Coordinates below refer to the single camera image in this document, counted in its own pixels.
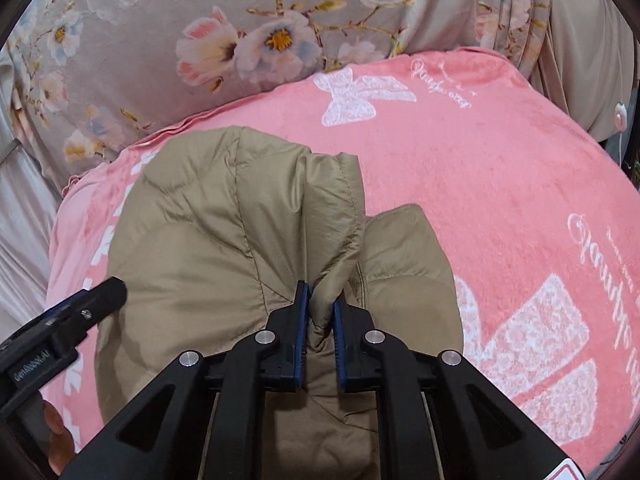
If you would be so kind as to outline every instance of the khaki down jacket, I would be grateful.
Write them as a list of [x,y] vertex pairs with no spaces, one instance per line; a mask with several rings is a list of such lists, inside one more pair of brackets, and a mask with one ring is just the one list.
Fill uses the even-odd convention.
[[380,477],[375,396],[338,395],[331,306],[342,290],[376,327],[429,354],[462,351],[449,262],[422,209],[366,218],[356,156],[250,128],[172,139],[127,198],[108,275],[126,305],[99,327],[105,422],[182,351],[222,352],[313,286],[306,386],[271,394],[266,480]]

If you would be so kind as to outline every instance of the floral bedsheet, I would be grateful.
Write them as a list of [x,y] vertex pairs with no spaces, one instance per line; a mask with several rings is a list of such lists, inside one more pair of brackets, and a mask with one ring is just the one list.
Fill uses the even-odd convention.
[[33,0],[6,45],[14,134],[62,189],[185,116],[350,63],[476,45],[529,76],[548,13],[549,0]]

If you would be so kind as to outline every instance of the pink towel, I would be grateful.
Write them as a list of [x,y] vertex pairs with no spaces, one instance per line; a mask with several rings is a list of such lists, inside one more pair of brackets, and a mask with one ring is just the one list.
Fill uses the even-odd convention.
[[[167,139],[230,124],[357,154],[368,214],[419,203],[456,275],[466,357],[585,472],[604,459],[640,413],[640,197],[493,52],[315,75],[127,148],[66,197],[48,305],[104,278],[119,208]],[[47,389],[78,446],[101,425],[94,345]]]

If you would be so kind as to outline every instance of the metal screw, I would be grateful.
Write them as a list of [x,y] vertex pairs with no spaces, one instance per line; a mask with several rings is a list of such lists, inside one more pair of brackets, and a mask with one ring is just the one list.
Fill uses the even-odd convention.
[[377,345],[385,340],[385,334],[383,332],[380,332],[380,330],[369,330],[364,335],[364,339],[366,339],[373,345]]
[[442,362],[449,366],[458,366],[462,362],[462,357],[455,350],[447,350],[442,353]]
[[182,366],[193,366],[198,362],[199,359],[200,357],[198,356],[198,354],[196,354],[196,352],[192,352],[191,350],[189,350],[188,352],[185,352],[180,356],[180,364]]
[[255,335],[255,340],[261,345],[268,345],[276,341],[276,335],[271,330],[260,330]]

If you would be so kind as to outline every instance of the jacket seam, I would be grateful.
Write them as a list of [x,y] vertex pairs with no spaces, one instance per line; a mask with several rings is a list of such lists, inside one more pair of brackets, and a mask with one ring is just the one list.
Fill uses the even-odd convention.
[[[216,132],[216,131],[220,131],[220,130],[229,130],[229,129],[235,129],[237,128],[237,126],[229,126],[227,128],[215,128],[213,130],[206,130],[204,132],[204,134],[210,134],[212,132]],[[209,147],[209,149],[207,150],[207,162],[206,163],[201,163],[198,167],[198,169],[195,171],[194,175],[191,178],[188,178],[187,180],[183,181],[183,182],[179,182],[178,184],[176,184],[175,186],[172,185],[168,185],[168,186],[159,186],[158,184],[156,184],[153,180],[149,179],[148,177],[146,177],[146,173],[143,173],[141,176],[146,177],[146,181],[156,190],[158,190],[159,192],[165,192],[165,193],[173,193],[176,191],[180,191],[181,189],[185,188],[185,187],[189,187],[193,182],[196,182],[198,180],[200,180],[202,177],[206,176],[207,174],[209,174],[209,172],[211,171],[211,168],[213,167],[213,159],[215,158],[215,156],[222,151],[226,151],[228,152],[229,149],[231,148],[231,146],[233,145],[234,142],[236,142],[237,140],[239,140],[238,138],[233,138],[231,139],[226,146],[221,147],[220,150],[214,150],[213,148]]]
[[[334,398],[334,396],[315,396],[313,394],[310,394],[309,392],[306,392],[306,394],[309,396],[309,398],[314,402],[314,404],[316,406],[318,406],[321,410],[323,410],[327,415],[329,415],[330,417],[334,418],[335,420],[337,420],[338,422],[340,422],[341,424],[344,424],[345,426],[349,426],[350,428],[357,428],[358,430],[362,430],[362,431],[368,431],[370,433],[374,433],[374,434],[378,434],[378,432],[376,430],[370,430],[369,428],[363,428],[362,426],[357,426],[356,424],[351,424],[350,422],[346,421],[346,420],[342,420],[339,416],[335,415],[334,413],[330,412],[328,409],[326,409],[322,404],[320,404],[315,397],[327,397],[327,398]],[[345,416],[349,416],[349,415],[356,415],[357,413],[364,413],[364,412],[368,412],[370,410],[376,410],[376,408],[367,408],[366,410],[363,410],[362,412],[353,412],[353,413],[347,413]]]
[[385,219],[388,216],[395,216],[395,215],[397,215],[397,214],[399,214],[401,212],[408,211],[408,210],[413,210],[415,208],[419,208],[420,211],[422,211],[422,208],[420,207],[420,205],[414,204],[414,203],[402,204],[401,206],[395,207],[395,208],[390,209],[388,211],[383,211],[382,213],[379,213],[379,214],[375,215],[371,220],[369,220],[367,222],[367,227],[375,224],[376,222],[379,222],[382,219]]
[[367,296],[369,291],[367,290],[367,280],[365,280],[364,278],[364,272],[362,271],[362,266],[360,265],[360,262],[356,264],[356,272],[358,273],[358,279],[360,280],[360,290],[361,290],[360,307],[366,310]]
[[263,285],[268,288],[271,292],[273,292],[277,297],[282,298],[285,301],[291,301],[289,298],[285,298],[282,294],[280,294],[279,292],[276,292],[275,290],[273,290],[269,285],[267,285],[266,283],[263,283]]
[[[336,159],[337,163],[338,163],[338,169],[340,170],[340,175],[342,176],[342,180],[344,182],[345,187],[347,188],[347,192],[349,193],[349,202],[350,202],[350,207],[351,210],[353,211],[353,215],[351,216],[351,225],[350,225],[350,233],[348,235],[348,242],[346,247],[344,247],[341,251],[339,251],[333,258],[332,258],[332,262],[334,262],[335,260],[339,259],[341,256],[343,256],[344,254],[346,254],[351,247],[353,246],[355,237],[356,237],[356,229],[354,226],[357,225],[357,220],[356,220],[356,204],[353,200],[353,193],[351,192],[351,187],[349,186],[349,180],[347,179],[347,176],[344,174],[344,170],[342,169],[342,163],[339,159]],[[318,325],[316,325],[315,320],[313,319],[313,316],[310,317],[311,319],[311,323],[313,323],[313,325],[316,328],[322,328],[319,327]]]
[[234,156],[234,167],[236,170],[234,171],[234,195],[236,197],[236,203],[238,204],[238,218],[240,219],[240,223],[242,224],[242,234],[244,235],[244,240],[246,241],[246,246],[249,249],[249,255],[251,256],[251,260],[254,262],[255,275],[258,278],[258,283],[260,283],[260,293],[262,294],[262,306],[264,307],[264,313],[269,316],[269,309],[267,308],[267,301],[264,296],[264,284],[260,278],[260,271],[258,270],[258,262],[255,260],[254,250],[249,243],[249,238],[246,235],[246,227],[244,226],[244,220],[242,219],[242,207],[240,205],[240,198],[238,196],[238,170],[241,168],[238,167],[238,149],[240,147],[240,137],[242,136],[242,132],[244,132],[246,128],[240,128],[238,132],[238,143],[236,144],[236,153]]
[[412,272],[410,274],[393,274],[391,276],[381,276],[380,278],[373,278],[373,279],[367,280],[367,282],[373,283],[373,282],[382,282],[383,280],[392,280],[393,278],[413,278],[413,277],[428,278],[430,280],[433,280],[434,282],[439,282],[439,283],[442,283],[443,285],[449,285],[449,283],[444,282],[443,280],[440,280],[437,278],[433,278],[428,274],[425,274],[424,272]]
[[256,330],[256,326],[252,326],[249,330],[247,330],[246,332],[241,333],[240,335],[236,336],[235,338],[233,338],[229,343],[224,343],[222,345],[218,345],[216,346],[213,350],[210,351],[210,355],[216,354],[219,350],[222,350],[225,346],[227,346],[228,344],[231,344],[230,348],[232,348],[238,341],[244,339],[245,337],[247,337],[248,335],[251,335],[254,332],[257,332],[258,330],[263,329],[266,326],[266,323],[262,322],[259,325],[259,328]]

